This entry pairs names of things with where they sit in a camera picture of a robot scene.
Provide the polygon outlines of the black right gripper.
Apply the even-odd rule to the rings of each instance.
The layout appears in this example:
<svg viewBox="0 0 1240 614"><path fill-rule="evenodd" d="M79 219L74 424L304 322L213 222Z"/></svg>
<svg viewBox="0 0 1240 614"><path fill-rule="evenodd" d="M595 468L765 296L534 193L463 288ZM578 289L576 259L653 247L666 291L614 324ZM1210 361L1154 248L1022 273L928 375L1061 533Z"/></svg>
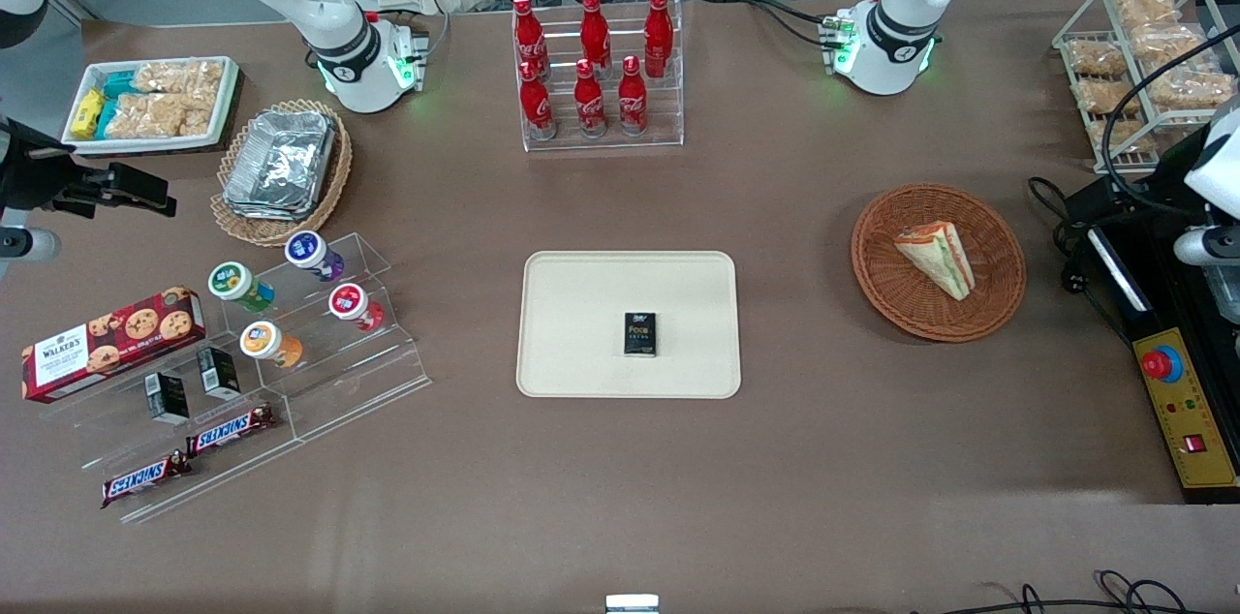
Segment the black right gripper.
<svg viewBox="0 0 1240 614"><path fill-rule="evenodd" d="M66 189L81 179L81 166L74 161L76 148L45 135L16 120L4 120L1 206L4 211L64 211L88 215L87 203L63 198ZM98 206L143 208L156 215L176 215L177 200L167 195L146 198L124 192L156 192L157 177L141 169L112 161L107 167L84 170L84 180L100 186Z"/></svg>

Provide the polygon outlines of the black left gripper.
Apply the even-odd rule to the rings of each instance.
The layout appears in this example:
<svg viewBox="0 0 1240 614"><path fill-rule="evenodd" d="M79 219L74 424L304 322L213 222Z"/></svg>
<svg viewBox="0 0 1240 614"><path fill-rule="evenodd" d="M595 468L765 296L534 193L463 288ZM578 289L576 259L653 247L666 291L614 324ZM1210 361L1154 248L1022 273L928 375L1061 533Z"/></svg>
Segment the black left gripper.
<svg viewBox="0 0 1240 614"><path fill-rule="evenodd" d="M1126 223L1147 220L1156 208L1142 206L1152 200L1156 207L1178 215L1203 215L1207 203L1218 202L1218 143L1213 127L1199 127L1176 143L1159 159L1151 174L1151 196L1141 181L1128 182L1109 176L1094 181L1066 197L1066 223Z"/></svg>

